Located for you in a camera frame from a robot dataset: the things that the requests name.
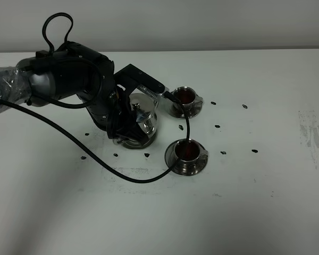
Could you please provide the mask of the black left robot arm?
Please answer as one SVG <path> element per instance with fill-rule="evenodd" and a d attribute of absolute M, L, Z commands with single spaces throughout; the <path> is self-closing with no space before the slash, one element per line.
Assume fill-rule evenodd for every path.
<path fill-rule="evenodd" d="M 26 103 L 85 108 L 110 139 L 141 142 L 144 133 L 106 56 L 76 42 L 38 51 L 13 67 L 0 67 L 0 113 Z"/>

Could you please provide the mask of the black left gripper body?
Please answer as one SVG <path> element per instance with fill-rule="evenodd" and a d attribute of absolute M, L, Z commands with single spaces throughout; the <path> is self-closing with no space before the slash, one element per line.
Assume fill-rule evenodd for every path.
<path fill-rule="evenodd" d="M 87 111 L 95 125 L 105 131 L 110 139 L 133 140 L 135 138 L 135 119 L 129 96 L 132 88 L 100 93 Z"/>

